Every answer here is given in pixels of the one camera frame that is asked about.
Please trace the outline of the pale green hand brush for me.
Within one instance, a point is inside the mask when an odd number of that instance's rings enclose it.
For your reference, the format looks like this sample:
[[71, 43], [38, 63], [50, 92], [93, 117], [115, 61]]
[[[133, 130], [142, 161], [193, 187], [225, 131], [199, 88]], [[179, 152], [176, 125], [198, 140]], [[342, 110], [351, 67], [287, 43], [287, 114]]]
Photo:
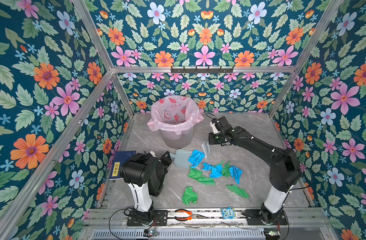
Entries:
[[210, 155], [210, 144], [208, 140], [204, 140], [201, 144], [202, 152], [204, 157], [207, 158]]

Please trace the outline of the pale green dustpan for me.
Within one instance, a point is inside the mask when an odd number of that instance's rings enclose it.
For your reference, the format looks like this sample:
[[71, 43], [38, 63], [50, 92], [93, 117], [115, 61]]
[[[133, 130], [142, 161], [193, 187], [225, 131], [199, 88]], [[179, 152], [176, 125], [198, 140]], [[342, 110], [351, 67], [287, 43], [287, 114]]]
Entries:
[[192, 166], [191, 162], [188, 160], [191, 157], [191, 155], [192, 151], [182, 149], [176, 150], [174, 154], [170, 154], [176, 166], [186, 169], [190, 169]]

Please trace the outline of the blue paper scrap top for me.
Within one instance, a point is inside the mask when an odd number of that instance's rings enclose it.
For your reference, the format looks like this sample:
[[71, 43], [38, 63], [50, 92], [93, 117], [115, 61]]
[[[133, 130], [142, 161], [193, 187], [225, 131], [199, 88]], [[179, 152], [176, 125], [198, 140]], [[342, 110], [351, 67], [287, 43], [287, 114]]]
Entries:
[[191, 156], [188, 158], [188, 162], [191, 164], [191, 168], [195, 169], [201, 161], [204, 159], [205, 154], [201, 151], [194, 150]]

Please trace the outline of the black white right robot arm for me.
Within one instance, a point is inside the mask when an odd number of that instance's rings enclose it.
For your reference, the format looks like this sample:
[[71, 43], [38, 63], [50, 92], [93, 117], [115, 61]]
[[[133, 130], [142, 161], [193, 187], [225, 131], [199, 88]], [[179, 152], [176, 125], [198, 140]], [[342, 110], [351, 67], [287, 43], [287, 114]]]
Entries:
[[290, 148], [281, 149], [255, 137], [246, 129], [232, 127], [226, 117], [213, 118], [212, 132], [208, 140], [211, 145], [234, 145], [243, 148], [263, 160], [269, 167], [271, 188], [261, 206], [261, 217], [274, 217], [282, 211], [283, 204], [301, 177], [300, 162]]

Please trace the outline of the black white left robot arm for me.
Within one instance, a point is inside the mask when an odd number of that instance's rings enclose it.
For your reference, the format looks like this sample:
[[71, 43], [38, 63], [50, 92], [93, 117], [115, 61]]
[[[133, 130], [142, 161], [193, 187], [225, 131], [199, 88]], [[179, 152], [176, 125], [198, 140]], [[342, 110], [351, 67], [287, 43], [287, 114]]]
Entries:
[[154, 215], [151, 197], [161, 194], [171, 164], [169, 151], [159, 158], [152, 153], [137, 153], [120, 168], [120, 176], [131, 189], [136, 216], [151, 220]]

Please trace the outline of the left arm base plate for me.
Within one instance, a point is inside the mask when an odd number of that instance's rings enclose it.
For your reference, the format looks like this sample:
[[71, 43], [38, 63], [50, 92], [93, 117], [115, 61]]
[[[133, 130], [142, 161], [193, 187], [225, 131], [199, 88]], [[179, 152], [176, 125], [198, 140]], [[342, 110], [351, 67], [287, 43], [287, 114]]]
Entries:
[[169, 211], [153, 210], [149, 212], [140, 212], [133, 210], [130, 212], [127, 226], [129, 227], [146, 227], [152, 224], [156, 226], [166, 226], [168, 221]]

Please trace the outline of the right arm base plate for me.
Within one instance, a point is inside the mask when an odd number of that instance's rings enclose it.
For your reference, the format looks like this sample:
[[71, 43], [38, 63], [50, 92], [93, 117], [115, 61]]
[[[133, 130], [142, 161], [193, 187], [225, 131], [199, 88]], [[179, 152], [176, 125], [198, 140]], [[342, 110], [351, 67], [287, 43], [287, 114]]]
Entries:
[[264, 226], [288, 225], [288, 219], [283, 209], [279, 210], [275, 214], [272, 214], [268, 210], [258, 210], [258, 209], [245, 210], [242, 214], [246, 217], [246, 220], [249, 225], [264, 225]]

